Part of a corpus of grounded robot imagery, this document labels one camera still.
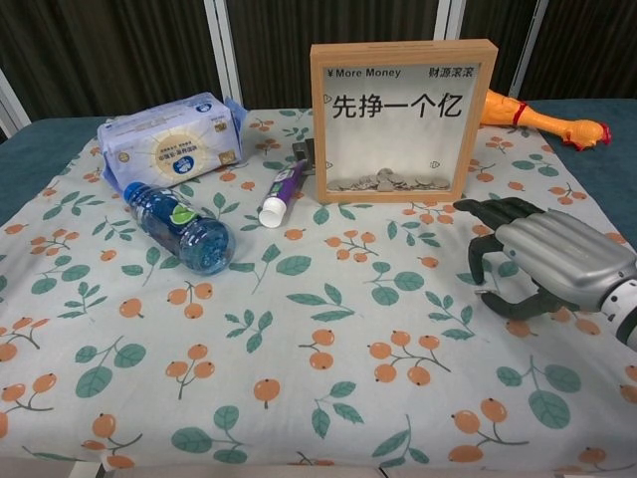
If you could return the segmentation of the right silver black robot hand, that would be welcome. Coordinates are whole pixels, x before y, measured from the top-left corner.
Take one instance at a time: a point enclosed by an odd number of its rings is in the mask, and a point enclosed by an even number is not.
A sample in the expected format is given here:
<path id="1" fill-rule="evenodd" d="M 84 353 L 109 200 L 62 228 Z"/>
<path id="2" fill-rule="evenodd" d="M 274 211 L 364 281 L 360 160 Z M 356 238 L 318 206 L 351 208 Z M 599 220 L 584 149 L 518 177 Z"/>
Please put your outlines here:
<path id="1" fill-rule="evenodd" d="M 615 326 L 636 318 L 636 254 L 631 250 L 567 213 L 544 211 L 517 197 L 462 199 L 453 206 L 493 230 L 469 244 L 476 284 L 484 283 L 483 257 L 502 252 L 537 285 L 536 294 L 517 304 L 484 293 L 483 303 L 496 314 L 526 320 L 565 307 L 601 312 Z"/>

